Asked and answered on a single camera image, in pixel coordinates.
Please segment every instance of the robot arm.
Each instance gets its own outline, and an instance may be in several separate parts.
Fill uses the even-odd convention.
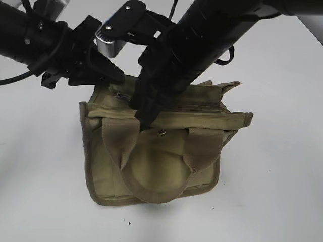
[[[115,56],[125,42],[147,45],[129,103],[146,126],[258,21],[280,14],[323,15],[322,0],[195,0],[175,24],[130,0],[103,25],[89,16],[72,30],[46,14],[49,2],[68,1],[38,0],[29,15],[0,2],[0,55],[27,64],[28,74],[45,72],[42,86],[47,88],[60,77],[72,86],[122,84],[123,71],[104,55]],[[155,38],[157,31],[161,35]]]

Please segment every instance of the black cylindrical arm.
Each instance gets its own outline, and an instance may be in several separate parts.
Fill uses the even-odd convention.
[[[322,0],[265,0],[285,15],[323,15]]]

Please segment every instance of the screw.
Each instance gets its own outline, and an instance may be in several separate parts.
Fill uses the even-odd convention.
[[[43,29],[44,28],[44,22],[43,21],[40,21],[39,24],[38,24],[38,28],[39,29]]]
[[[25,39],[25,44],[30,45],[30,39]]]

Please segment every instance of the silver metal plate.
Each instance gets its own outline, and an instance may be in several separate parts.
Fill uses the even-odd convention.
[[[102,35],[101,30],[102,27],[99,28],[95,34],[98,50],[102,55],[109,59],[115,58],[125,46],[126,42],[123,40],[109,40]]]

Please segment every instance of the black strap loop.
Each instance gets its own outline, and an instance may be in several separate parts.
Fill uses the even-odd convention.
[[[228,60],[217,59],[216,62],[214,62],[214,63],[221,65],[221,66],[225,66],[225,65],[229,64],[234,58],[234,47],[233,46],[229,49],[229,54],[230,54],[230,58]]]

